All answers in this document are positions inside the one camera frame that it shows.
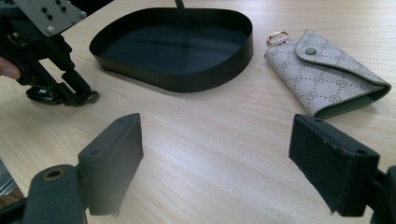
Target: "key ring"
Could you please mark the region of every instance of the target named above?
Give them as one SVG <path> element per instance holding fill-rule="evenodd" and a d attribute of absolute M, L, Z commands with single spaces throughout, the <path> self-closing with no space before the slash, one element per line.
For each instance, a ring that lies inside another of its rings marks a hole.
<path fill-rule="evenodd" d="M 269 47 L 276 47 L 289 42 L 289 33 L 286 31 L 276 32 L 267 38 L 267 45 Z"/>

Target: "human hand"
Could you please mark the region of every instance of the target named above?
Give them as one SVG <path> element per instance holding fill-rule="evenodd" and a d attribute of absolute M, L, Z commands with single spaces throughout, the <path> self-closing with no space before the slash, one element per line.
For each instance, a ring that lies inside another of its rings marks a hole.
<path fill-rule="evenodd" d="M 0 57 L 0 76 L 19 79 L 21 77 L 21 71 L 17 66 L 15 66 L 15 64 L 3 57 Z"/>

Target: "black tray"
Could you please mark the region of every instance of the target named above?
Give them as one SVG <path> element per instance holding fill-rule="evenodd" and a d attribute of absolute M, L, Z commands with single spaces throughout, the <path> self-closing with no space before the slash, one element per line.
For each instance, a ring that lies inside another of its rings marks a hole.
<path fill-rule="evenodd" d="M 90 51 L 103 68 L 123 76 L 169 91 L 205 91 L 248 65 L 252 24 L 225 9 L 147 8 L 109 24 Z"/>

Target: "table surface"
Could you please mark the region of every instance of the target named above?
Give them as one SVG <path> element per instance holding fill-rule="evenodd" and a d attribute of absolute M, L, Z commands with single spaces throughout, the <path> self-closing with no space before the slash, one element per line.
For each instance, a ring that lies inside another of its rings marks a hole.
<path fill-rule="evenodd" d="M 294 114 L 305 114 L 263 58 L 277 31 L 291 38 L 312 29 L 396 85 L 396 2 L 201 0 L 186 7 L 225 8 L 253 23 L 254 55 L 236 78 L 209 91 L 174 93 L 103 70 L 89 52 L 93 37 L 112 21 L 173 1 L 116 0 L 64 32 L 77 70 L 100 100 L 67 107 L 34 103 L 28 87 L 1 77 L 0 156 L 26 195 L 31 179 L 77 154 L 113 120 L 142 119 L 145 157 L 120 216 L 89 223 L 369 223 L 332 214 L 289 159 Z M 43 64 L 56 78 L 52 63 Z M 326 119 L 381 155 L 379 169 L 396 164 L 396 90 L 364 108 Z"/>

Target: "wallet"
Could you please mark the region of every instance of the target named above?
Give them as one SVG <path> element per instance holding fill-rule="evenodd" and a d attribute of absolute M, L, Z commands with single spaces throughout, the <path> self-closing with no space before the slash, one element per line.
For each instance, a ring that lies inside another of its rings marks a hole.
<path fill-rule="evenodd" d="M 313 117 L 326 119 L 369 105 L 390 84 L 313 30 L 264 55 Z"/>

